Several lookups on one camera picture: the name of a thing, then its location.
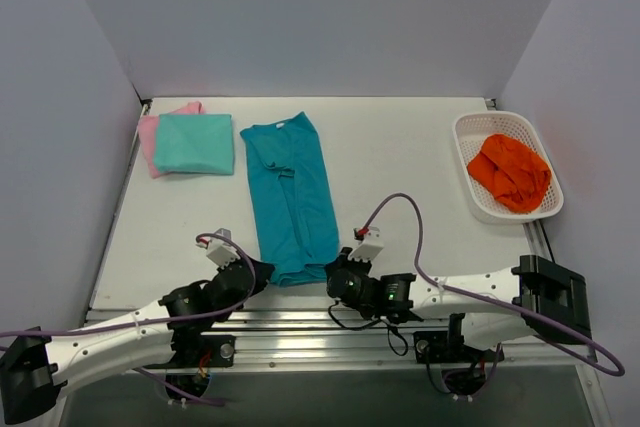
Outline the teal t-shirt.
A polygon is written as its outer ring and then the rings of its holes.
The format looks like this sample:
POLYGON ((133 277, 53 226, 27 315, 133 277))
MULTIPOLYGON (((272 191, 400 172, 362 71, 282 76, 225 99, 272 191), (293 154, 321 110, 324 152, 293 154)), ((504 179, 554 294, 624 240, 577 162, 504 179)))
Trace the teal t-shirt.
POLYGON ((261 260, 279 287, 324 283, 339 230, 319 134, 303 112, 241 131, 261 260))

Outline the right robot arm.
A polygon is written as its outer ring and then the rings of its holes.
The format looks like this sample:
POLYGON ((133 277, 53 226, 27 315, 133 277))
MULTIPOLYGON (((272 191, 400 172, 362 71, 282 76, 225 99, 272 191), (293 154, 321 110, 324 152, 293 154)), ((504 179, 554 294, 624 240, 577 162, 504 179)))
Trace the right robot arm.
POLYGON ((455 359, 523 337, 580 345, 591 337, 585 278, 536 255, 475 275, 425 280, 414 273, 374 278, 348 248, 326 265, 327 294, 364 319, 392 324, 445 319, 444 347, 455 359))

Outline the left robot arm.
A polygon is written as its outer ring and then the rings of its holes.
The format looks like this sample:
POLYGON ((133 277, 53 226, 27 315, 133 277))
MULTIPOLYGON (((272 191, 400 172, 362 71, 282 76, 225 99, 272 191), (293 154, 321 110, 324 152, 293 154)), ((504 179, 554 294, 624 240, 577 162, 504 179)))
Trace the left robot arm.
POLYGON ((60 333, 34 327, 12 335, 1 356, 5 423, 37 418, 69 393, 128 370, 194 364, 203 333, 263 291, 273 272, 271 264, 236 260, 209 281, 176 288, 121 317, 60 333))

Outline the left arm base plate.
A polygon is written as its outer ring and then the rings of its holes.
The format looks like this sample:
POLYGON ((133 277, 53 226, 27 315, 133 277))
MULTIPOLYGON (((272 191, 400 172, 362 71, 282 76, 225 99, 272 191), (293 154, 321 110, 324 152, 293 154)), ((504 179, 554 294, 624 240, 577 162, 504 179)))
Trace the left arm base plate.
POLYGON ((234 365, 236 338, 232 335, 190 335, 172 344, 172 368, 229 368, 234 365))

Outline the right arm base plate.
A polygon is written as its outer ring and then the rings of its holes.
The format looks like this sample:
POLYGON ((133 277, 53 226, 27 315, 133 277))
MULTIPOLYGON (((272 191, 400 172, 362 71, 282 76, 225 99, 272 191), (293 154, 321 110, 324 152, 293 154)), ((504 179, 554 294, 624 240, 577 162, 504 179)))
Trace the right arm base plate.
POLYGON ((418 364, 472 364, 474 362, 502 362, 502 352, 478 350, 458 341, 450 341, 445 330, 416 331, 413 348, 418 364))

